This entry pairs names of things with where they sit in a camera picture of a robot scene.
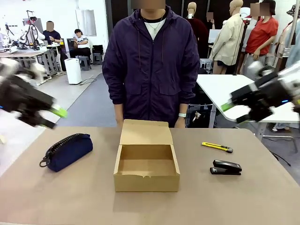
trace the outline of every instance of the black stapler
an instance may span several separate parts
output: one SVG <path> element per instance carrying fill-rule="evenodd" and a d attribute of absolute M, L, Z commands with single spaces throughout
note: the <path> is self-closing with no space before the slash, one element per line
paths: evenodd
<path fill-rule="evenodd" d="M 219 175 L 241 175 L 242 167 L 239 164 L 214 160 L 214 167 L 210 168 L 211 174 Z"/>

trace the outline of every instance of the navy blue pouch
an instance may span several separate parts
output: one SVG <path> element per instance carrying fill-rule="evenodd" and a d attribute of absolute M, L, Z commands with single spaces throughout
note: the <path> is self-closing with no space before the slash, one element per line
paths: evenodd
<path fill-rule="evenodd" d="M 40 167 L 48 167 L 58 172 L 74 163 L 93 150 L 93 143 L 88 134 L 75 134 L 54 144 L 47 152 Z"/>

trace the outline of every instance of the brown box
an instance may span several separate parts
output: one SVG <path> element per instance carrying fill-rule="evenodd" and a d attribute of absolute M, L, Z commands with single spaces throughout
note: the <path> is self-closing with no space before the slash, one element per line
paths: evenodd
<path fill-rule="evenodd" d="M 124 120 L 116 165 L 116 192 L 176 192 L 180 172 L 166 122 Z"/>

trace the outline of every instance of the man in black shirt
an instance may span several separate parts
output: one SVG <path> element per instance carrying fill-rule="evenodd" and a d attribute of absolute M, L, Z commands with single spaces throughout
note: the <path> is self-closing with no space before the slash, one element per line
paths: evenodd
<path fill-rule="evenodd" d="M 45 35 L 45 40 L 50 45 L 52 42 L 59 43 L 61 39 L 59 32 L 54 30 L 54 23 L 52 21 L 47 22 L 47 30 L 44 30 L 43 35 Z"/>

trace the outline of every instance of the seated man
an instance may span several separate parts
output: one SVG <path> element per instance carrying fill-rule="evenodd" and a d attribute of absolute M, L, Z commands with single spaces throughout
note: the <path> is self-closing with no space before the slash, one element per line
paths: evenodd
<path fill-rule="evenodd" d="M 45 36 L 45 40 L 48 41 L 49 45 L 51 45 L 52 42 L 61 42 L 60 34 L 56 30 L 54 30 L 54 23 L 52 21 L 47 22 L 47 28 L 46 30 L 44 30 L 43 35 Z"/>
<path fill-rule="evenodd" d="M 74 37 L 74 48 L 70 51 L 70 57 L 76 58 L 76 56 L 87 56 L 90 57 L 90 44 L 88 38 L 83 35 L 82 31 L 79 29 L 75 30 L 77 36 Z"/>

